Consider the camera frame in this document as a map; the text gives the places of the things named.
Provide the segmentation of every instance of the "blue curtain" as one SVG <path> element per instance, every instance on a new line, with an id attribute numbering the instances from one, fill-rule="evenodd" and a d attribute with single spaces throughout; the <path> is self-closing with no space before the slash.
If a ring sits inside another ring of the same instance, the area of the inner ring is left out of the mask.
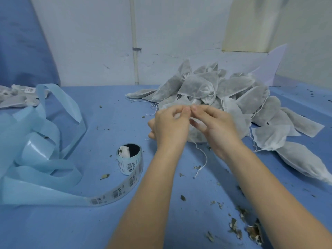
<path id="1" fill-rule="evenodd" d="M 30 0 L 0 0 L 0 85 L 60 84 Z"/>

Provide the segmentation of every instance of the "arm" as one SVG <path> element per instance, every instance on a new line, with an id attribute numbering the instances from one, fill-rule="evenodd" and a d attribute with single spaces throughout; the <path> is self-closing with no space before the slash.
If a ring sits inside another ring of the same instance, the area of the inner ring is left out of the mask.
<path id="1" fill-rule="evenodd" d="M 181 113 L 180 118 L 174 115 Z M 173 177 L 189 132 L 190 107 L 158 111 L 149 121 L 157 152 L 107 248 L 162 248 Z"/>
<path id="2" fill-rule="evenodd" d="M 328 249 L 332 235 L 238 138 L 232 117 L 210 106 L 192 106 L 210 146 L 229 166 L 257 212 L 275 249 Z"/>

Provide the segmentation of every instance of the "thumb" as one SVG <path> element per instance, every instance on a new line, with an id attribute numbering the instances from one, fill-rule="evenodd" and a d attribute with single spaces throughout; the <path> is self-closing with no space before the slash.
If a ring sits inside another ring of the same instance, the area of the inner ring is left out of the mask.
<path id="1" fill-rule="evenodd" d="M 214 117 L 206 113 L 201 107 L 197 105 L 191 106 L 191 111 L 196 119 L 202 121 L 206 126 L 211 127 L 214 121 Z"/>
<path id="2" fill-rule="evenodd" d="M 186 107 L 184 107 L 182 109 L 180 118 L 189 119 L 190 118 L 190 114 L 191 114 L 190 107 L 186 106 Z"/>

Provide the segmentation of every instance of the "table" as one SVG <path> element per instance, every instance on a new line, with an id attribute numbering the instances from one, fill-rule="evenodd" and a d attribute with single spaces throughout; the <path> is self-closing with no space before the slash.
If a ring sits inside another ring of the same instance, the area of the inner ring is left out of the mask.
<path id="1" fill-rule="evenodd" d="M 125 176 L 118 170 L 115 153 L 119 146 L 128 142 L 142 146 L 145 173 L 156 151 L 156 143 L 145 140 L 150 132 L 147 121 L 153 117 L 146 114 L 154 113 L 155 109 L 147 102 L 129 101 L 124 94 L 149 87 L 154 86 L 63 88 L 80 106 L 88 128 L 69 157 L 84 174 L 81 182 L 70 190 L 71 193 L 94 196 L 121 182 Z M 271 91 L 271 95 L 280 98 L 282 106 L 325 125 L 315 138 L 302 135 L 288 137 L 288 141 L 306 145 L 332 171 L 331 118 L 290 100 L 287 93 L 277 87 L 272 87 Z M 62 144 L 66 146 L 73 136 L 75 122 L 62 110 L 53 95 L 47 99 L 47 113 L 48 118 L 62 132 Z M 253 147 L 248 137 L 243 142 Z M 193 179 L 197 171 L 194 166 L 203 165 L 205 157 L 193 143 L 186 144 L 177 166 L 164 248 L 260 248 L 244 231 L 247 224 L 255 221 L 256 215 L 237 188 L 237 181 L 226 164 L 208 149 L 207 144 L 202 144 L 200 148 L 205 150 L 208 164 L 196 179 Z M 261 151 L 257 155 L 281 183 L 332 232 L 332 187 L 303 176 L 287 166 L 276 152 Z M 109 178 L 99 180 L 107 173 L 110 174 Z M 105 248 L 136 189 L 123 199 L 101 207 L 0 206 L 0 248 Z M 185 196 L 186 201 L 180 199 L 181 195 Z M 217 203 L 211 205 L 211 201 L 223 204 L 222 209 Z M 235 209 L 238 205 L 250 211 L 246 218 L 247 224 L 241 221 Z M 242 240 L 227 232 L 231 217 L 238 220 L 238 227 L 243 232 Z M 216 235 L 214 243 L 206 238 L 208 231 Z M 272 247 L 267 242 L 264 248 Z"/>

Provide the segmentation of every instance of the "left hand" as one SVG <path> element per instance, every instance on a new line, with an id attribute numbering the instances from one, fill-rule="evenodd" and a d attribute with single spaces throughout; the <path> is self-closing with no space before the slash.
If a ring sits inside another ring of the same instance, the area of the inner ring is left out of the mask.
<path id="1" fill-rule="evenodd" d="M 149 138 L 157 140 L 158 149 L 176 148 L 183 150 L 189 134 L 189 106 L 174 105 L 156 112 L 156 117 L 148 122 Z"/>

